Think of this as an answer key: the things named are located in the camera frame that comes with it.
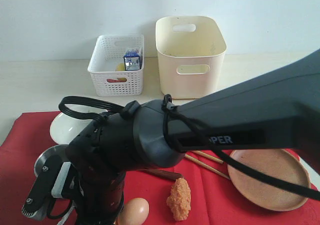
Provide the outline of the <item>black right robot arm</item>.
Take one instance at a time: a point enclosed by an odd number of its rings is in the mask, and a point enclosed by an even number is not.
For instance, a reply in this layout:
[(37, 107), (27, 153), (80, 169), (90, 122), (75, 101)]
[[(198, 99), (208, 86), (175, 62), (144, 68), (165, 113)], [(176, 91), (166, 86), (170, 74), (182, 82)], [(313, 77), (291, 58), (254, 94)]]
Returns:
[(244, 165), (227, 150), (295, 150), (320, 169), (320, 53), (183, 105), (172, 97), (126, 106), (67, 96), (59, 109), (89, 125), (65, 153), (79, 175), (76, 224), (111, 225), (124, 204), (126, 172), (170, 168), (189, 151), (210, 150), (236, 170), (319, 200), (320, 193)]

